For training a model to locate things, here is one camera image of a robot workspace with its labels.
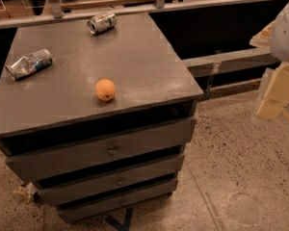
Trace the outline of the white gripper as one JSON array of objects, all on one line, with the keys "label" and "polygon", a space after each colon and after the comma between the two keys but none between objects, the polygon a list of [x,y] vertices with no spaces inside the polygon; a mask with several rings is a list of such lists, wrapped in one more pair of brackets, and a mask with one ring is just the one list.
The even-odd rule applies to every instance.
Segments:
[{"label": "white gripper", "polygon": [[[289,62],[289,2],[270,22],[250,40],[254,47],[268,47],[272,55]],[[281,63],[276,69],[267,68],[262,76],[255,116],[273,120],[289,104],[289,63]]]}]

